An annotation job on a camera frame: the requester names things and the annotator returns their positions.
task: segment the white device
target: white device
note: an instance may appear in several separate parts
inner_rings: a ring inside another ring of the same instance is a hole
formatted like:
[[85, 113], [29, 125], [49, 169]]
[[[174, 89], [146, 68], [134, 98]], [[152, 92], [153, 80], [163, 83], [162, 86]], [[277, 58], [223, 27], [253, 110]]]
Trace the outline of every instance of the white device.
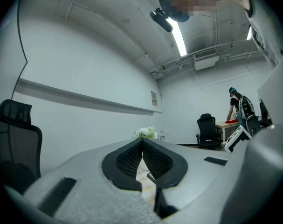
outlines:
[[239, 126], [236, 131], [227, 139], [225, 151], [232, 153], [236, 144], [240, 141], [250, 140], [252, 136], [247, 132], [243, 126]]

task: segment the white wall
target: white wall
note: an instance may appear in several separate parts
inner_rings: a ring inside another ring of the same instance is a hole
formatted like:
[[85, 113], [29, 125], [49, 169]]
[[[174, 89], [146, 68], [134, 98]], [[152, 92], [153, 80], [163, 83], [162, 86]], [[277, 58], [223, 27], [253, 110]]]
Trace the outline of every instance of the white wall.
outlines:
[[64, 91], [161, 111], [152, 105], [156, 81], [118, 47], [95, 32], [58, 16], [21, 6], [20, 30], [28, 66], [21, 78]]
[[18, 35], [18, 0], [0, 24], [0, 104], [12, 97], [18, 77], [26, 64]]
[[155, 124], [159, 86], [119, 48], [74, 22], [30, 7], [20, 14], [28, 64], [13, 99], [33, 106], [32, 124], [43, 133], [42, 175], [77, 153]]
[[197, 119], [210, 113], [216, 122], [225, 121], [229, 108], [229, 88], [246, 95], [260, 115], [257, 89], [272, 73], [264, 58], [220, 61], [214, 67], [188, 71], [159, 85], [165, 109], [166, 141], [196, 143]]
[[153, 113], [79, 98], [19, 82], [14, 100], [31, 104], [32, 124], [43, 133], [41, 174], [80, 152], [131, 139], [154, 124]]

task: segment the red object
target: red object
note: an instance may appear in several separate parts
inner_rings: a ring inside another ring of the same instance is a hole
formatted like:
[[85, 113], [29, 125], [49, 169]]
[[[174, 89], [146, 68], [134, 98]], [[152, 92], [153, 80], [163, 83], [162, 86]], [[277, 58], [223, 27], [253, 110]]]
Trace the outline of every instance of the red object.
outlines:
[[232, 123], [236, 123], [236, 122], [238, 122], [238, 119], [225, 121], [226, 124], [232, 124]]

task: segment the air conditioning unit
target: air conditioning unit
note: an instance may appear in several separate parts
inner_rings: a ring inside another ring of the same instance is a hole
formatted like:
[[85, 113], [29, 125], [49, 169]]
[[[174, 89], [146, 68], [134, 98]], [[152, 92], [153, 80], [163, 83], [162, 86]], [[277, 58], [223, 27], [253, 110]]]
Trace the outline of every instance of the air conditioning unit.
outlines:
[[205, 69], [214, 66], [219, 61], [217, 49], [205, 50], [193, 55], [194, 68], [196, 70]]

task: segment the chair headrest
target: chair headrest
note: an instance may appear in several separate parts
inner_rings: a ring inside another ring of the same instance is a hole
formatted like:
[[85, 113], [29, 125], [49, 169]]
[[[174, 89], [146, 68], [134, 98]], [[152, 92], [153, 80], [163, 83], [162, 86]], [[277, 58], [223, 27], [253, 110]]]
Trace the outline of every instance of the chair headrest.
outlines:
[[31, 105], [6, 99], [0, 104], [0, 117], [13, 124], [29, 126], [31, 108]]
[[211, 120], [212, 116], [210, 114], [202, 114], [200, 117], [201, 121], [207, 121], [207, 120]]

